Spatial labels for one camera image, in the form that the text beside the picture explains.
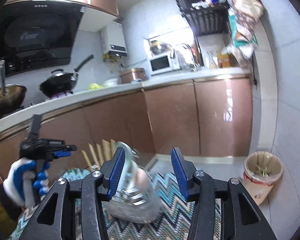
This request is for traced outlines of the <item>blue white gloved left hand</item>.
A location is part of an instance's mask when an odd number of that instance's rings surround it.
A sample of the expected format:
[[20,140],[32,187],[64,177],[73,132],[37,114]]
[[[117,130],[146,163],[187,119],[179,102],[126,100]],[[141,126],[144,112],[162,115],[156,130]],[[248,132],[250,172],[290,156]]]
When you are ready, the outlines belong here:
[[34,160],[21,158],[15,161],[3,182],[4,192],[18,207],[34,207],[40,198],[49,191],[48,169],[50,164],[45,161],[42,169],[37,172]]

